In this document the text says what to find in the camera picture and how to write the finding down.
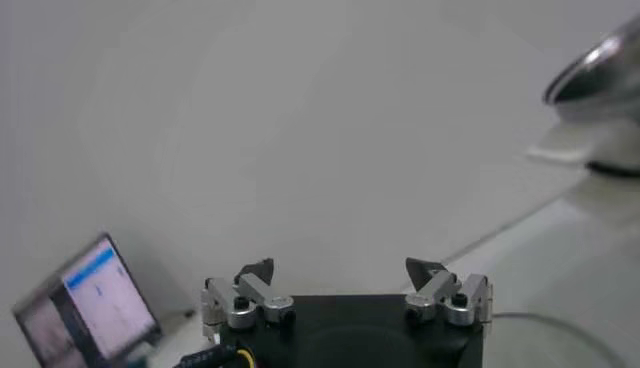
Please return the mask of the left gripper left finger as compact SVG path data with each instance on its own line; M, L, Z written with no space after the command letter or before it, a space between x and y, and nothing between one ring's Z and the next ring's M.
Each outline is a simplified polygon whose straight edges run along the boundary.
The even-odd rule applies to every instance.
M266 258L244 265L232 281L206 278L201 290L203 336L213 341L224 327L249 331L259 319L268 325L291 326L295 322L295 302L292 296L273 288L274 271L274 260Z

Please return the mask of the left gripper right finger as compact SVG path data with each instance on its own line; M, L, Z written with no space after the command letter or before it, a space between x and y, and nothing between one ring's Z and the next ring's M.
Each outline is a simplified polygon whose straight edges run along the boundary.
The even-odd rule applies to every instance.
M453 326L492 322L493 285L485 275L461 280L441 263L411 257L405 267L415 289L404 298L410 326L431 322L439 313Z

